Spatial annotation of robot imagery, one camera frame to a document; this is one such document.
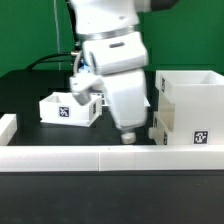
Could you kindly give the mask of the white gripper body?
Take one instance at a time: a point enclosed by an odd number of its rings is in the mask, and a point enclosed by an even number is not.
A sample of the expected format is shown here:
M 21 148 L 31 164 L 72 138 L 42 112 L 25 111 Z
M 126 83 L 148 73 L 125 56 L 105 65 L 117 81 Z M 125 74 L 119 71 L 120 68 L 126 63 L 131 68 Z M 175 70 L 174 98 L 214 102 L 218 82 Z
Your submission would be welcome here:
M 147 50 L 139 32 L 83 42 L 84 61 L 90 72 L 79 72 L 75 60 L 70 89 L 81 104 L 90 101 L 88 89 L 99 85 L 120 130 L 134 129 L 146 121 L 146 81 L 143 67 Z

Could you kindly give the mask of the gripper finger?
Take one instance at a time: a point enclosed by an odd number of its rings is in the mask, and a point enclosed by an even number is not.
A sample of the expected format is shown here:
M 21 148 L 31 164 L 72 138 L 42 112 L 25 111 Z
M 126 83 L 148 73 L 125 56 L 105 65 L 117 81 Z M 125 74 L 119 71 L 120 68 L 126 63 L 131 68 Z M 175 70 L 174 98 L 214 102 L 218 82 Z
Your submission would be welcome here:
M 121 140 L 123 144 L 134 144 L 136 142 L 136 134 L 134 132 L 123 133 Z

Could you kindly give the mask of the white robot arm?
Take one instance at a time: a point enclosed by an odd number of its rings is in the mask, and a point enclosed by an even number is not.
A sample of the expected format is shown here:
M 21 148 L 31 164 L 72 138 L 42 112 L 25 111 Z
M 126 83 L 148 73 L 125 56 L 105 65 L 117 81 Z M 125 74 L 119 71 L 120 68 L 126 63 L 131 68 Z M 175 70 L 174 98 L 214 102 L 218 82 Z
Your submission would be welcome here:
M 146 81 L 143 67 L 148 52 L 136 29 L 140 12 L 162 11 L 179 0 L 69 0 L 76 16 L 82 50 L 76 57 L 90 68 L 88 74 L 73 68 L 70 88 L 82 105 L 89 89 L 99 88 L 108 101 L 122 142 L 136 141 L 135 129 L 144 125 Z

